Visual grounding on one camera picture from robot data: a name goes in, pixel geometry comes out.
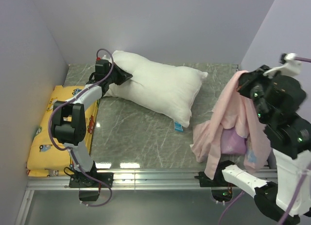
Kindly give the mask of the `purple princess pillowcase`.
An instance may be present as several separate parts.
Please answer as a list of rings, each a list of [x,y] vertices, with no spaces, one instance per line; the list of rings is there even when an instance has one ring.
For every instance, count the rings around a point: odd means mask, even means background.
[[[227,144],[230,154],[244,155],[244,167],[251,173],[263,168],[272,150],[251,99],[237,92],[238,80],[245,73],[238,71],[229,80],[218,98],[211,119],[194,126],[191,150],[197,162],[206,162],[205,175],[213,179]]]

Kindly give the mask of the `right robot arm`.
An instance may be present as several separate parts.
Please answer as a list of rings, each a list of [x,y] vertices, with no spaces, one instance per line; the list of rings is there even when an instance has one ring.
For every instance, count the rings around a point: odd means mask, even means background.
[[[296,225],[311,214],[311,125],[297,114],[306,99],[300,83],[281,68],[262,65],[239,77],[238,92],[251,99],[276,158],[277,182],[259,179],[231,161],[214,174],[254,198],[260,212],[279,225]]]

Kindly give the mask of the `white pillow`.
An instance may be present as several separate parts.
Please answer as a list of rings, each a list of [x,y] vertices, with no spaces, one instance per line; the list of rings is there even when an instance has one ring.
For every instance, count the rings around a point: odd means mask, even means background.
[[[132,78],[120,86],[111,84],[106,96],[132,101],[189,127],[191,107],[207,72],[157,63],[130,52],[114,51],[112,56],[115,65]]]

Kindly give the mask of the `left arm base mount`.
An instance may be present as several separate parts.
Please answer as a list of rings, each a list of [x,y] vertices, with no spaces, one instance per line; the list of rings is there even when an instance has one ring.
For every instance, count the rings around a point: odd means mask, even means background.
[[[88,207],[100,207],[106,205],[112,199],[112,184],[114,174],[108,173],[82,173],[76,172],[70,176],[69,188],[79,190],[78,196],[82,204]],[[101,191],[109,191],[108,198],[99,204],[95,202],[99,199]]]

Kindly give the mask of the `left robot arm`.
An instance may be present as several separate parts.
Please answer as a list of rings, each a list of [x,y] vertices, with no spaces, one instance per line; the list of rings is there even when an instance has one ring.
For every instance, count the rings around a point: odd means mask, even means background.
[[[111,84],[122,85],[133,77],[114,62],[97,58],[95,71],[91,73],[85,87],[66,101],[56,101],[49,119],[49,136],[58,150],[68,151],[73,162],[73,181],[86,187],[95,186],[99,180],[94,161],[86,148],[87,133],[85,111],[109,90]]]

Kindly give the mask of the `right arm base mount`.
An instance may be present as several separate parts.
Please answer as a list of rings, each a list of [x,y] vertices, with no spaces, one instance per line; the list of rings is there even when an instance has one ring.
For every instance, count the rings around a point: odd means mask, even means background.
[[[211,189],[211,198],[216,204],[225,205],[233,200],[233,188],[236,185],[225,181],[221,170],[215,173],[213,179],[208,178],[204,172],[199,172],[194,178],[199,181],[201,188]]]

